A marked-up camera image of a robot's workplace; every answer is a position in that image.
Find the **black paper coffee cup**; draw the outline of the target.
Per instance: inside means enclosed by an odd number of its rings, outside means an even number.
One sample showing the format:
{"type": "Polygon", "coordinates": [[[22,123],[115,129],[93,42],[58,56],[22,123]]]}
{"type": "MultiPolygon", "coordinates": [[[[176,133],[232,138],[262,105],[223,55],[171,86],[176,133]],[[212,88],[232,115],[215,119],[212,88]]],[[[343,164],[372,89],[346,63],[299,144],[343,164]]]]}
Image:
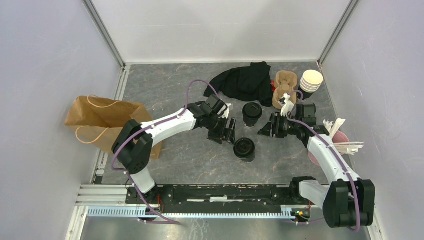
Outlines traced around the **black paper coffee cup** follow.
{"type": "Polygon", "coordinates": [[[251,163],[255,159],[255,153],[245,154],[245,155],[237,154],[236,157],[245,163],[251,163]]]}
{"type": "Polygon", "coordinates": [[[262,116],[262,113],[254,114],[254,115],[243,113],[243,123],[245,126],[251,128],[258,122],[261,116],[262,116]]]}

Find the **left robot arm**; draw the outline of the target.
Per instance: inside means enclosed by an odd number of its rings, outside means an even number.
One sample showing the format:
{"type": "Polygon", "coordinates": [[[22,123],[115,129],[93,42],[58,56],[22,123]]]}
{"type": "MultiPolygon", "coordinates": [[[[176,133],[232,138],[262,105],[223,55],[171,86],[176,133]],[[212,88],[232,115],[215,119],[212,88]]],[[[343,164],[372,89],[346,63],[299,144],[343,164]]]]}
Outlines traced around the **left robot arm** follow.
{"type": "Polygon", "coordinates": [[[129,120],[111,147],[114,159],[122,165],[129,180],[138,188],[145,204],[157,198],[156,182],[148,170],[153,147],[183,132],[208,130],[207,139],[217,144],[236,143],[236,118],[230,118],[232,106],[212,94],[205,101],[189,103],[177,112],[148,122],[129,120]]]}

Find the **black cup lid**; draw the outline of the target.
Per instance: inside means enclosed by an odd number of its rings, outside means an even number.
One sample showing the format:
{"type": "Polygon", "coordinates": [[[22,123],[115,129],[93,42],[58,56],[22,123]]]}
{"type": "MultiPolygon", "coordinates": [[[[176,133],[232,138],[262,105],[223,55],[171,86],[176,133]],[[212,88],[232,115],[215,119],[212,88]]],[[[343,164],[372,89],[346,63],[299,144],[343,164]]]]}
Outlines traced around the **black cup lid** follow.
{"type": "Polygon", "coordinates": [[[242,108],[242,114],[245,118],[259,119],[262,116],[263,109],[258,103],[249,102],[242,108]]]}
{"type": "Polygon", "coordinates": [[[255,143],[250,138],[240,138],[235,142],[233,152],[235,155],[249,155],[255,153],[255,143]]]}

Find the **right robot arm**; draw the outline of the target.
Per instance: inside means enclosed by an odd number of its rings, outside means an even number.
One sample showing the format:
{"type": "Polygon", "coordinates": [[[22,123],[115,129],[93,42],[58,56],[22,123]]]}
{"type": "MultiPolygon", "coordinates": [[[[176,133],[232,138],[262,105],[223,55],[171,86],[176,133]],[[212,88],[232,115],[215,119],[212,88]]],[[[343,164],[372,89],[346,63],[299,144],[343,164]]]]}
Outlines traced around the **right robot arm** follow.
{"type": "Polygon", "coordinates": [[[331,228],[371,226],[374,222],[376,188],[369,179],[362,179],[336,150],[329,131],[317,123],[315,104],[296,104],[295,113],[271,114],[259,135],[283,139],[296,136],[323,170],[328,185],[313,177],[293,178],[289,199],[295,204],[309,200],[323,212],[331,228]]]}

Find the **stack of white paper cups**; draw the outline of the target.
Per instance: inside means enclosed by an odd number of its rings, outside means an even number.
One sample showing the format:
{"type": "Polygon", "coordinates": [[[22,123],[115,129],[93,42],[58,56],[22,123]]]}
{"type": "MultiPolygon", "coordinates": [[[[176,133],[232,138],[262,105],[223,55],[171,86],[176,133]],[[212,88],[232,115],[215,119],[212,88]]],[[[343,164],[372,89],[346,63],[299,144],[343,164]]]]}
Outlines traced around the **stack of white paper cups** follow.
{"type": "Polygon", "coordinates": [[[324,81],[323,75],[317,70],[306,70],[300,81],[298,90],[302,92],[303,100],[310,98],[324,81]]]}

